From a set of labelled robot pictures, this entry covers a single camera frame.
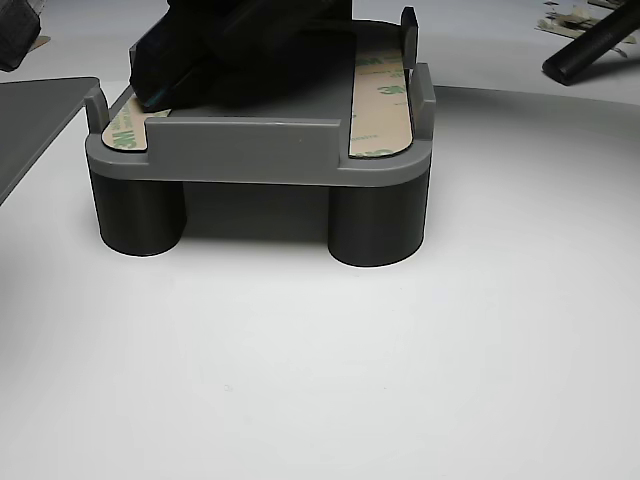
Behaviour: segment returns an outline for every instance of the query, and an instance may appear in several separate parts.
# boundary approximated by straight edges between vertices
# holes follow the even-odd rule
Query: gray 3d printed stand
[[[0,83],[0,205],[49,144],[101,95],[97,78]]]
[[[101,138],[131,89],[111,117],[95,90],[86,102],[86,150],[104,242],[134,256],[174,247],[187,221],[183,182],[315,185],[330,187],[336,259],[365,267],[411,256],[424,238],[435,115],[429,69],[416,64],[417,21],[408,8],[401,25],[353,21],[345,31],[345,23],[302,35],[300,56],[275,82],[246,75],[212,92],[206,105],[147,119],[146,152],[115,151]],[[390,31],[403,48],[414,141],[393,156],[352,158],[356,45],[375,44]],[[314,59],[331,59],[324,62],[330,69],[314,70]],[[248,95],[255,98],[245,103]]]

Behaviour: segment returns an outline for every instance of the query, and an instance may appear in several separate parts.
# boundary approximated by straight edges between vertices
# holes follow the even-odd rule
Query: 3m logo
[[[356,67],[366,67],[367,65],[384,65],[380,58],[360,58],[356,61]]]
[[[407,89],[400,85],[393,85],[391,87],[380,87],[378,91],[383,95],[398,95],[400,93],[407,93]]]
[[[126,150],[132,150],[138,146],[136,143],[136,136],[133,130],[127,130],[125,132],[118,132],[113,134],[113,146],[115,148],[122,148]]]

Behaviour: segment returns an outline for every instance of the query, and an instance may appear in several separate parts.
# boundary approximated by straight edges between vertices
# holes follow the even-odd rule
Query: black object
[[[148,111],[197,103],[216,78],[273,54],[309,20],[338,6],[336,0],[169,4],[138,43],[132,65],[131,86]]]
[[[176,246],[187,223],[181,182],[114,180],[89,173],[104,243],[138,257]]]
[[[329,251],[356,267],[404,260],[422,245],[429,171],[410,182],[379,188],[333,187]]]
[[[40,17],[27,0],[0,0],[0,70],[18,68],[40,34]]]
[[[640,28],[640,0],[628,0],[542,65],[542,71],[563,85]]]

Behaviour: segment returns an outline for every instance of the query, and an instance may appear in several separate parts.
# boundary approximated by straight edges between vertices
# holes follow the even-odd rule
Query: black device
[[[194,104],[221,75],[272,55],[310,20],[344,4],[169,0],[167,14],[136,46],[131,86],[148,111]]]
[[[18,68],[40,34],[40,17],[27,0],[0,0],[0,70]]]
[[[628,0],[542,65],[542,71],[563,85],[573,79],[634,30],[640,28],[640,0]]]

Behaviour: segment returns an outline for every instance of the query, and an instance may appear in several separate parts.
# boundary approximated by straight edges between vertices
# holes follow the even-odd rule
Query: cylindrical leg
[[[89,172],[100,235],[109,247],[147,257],[178,243],[187,222],[181,182],[115,180]]]
[[[329,250],[357,267],[399,262],[424,239],[429,172],[391,187],[332,187]]]

